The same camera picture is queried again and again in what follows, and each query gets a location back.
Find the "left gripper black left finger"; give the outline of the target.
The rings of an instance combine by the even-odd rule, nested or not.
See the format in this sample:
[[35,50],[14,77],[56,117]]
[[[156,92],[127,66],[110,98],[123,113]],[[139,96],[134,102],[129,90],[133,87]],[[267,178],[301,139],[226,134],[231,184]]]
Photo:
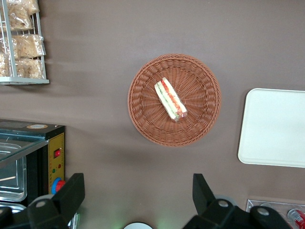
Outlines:
[[12,213],[11,208],[0,208],[2,229],[67,229],[85,198],[84,174],[75,173],[52,197],[31,203],[25,210]]

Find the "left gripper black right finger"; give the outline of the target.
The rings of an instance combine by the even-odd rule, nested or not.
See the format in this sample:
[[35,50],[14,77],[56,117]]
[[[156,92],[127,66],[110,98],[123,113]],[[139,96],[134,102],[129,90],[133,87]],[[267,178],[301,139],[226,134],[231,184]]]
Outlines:
[[185,229],[289,229],[291,226],[274,209],[264,206],[250,212],[229,200],[216,198],[202,174],[193,174],[193,202],[197,215]]

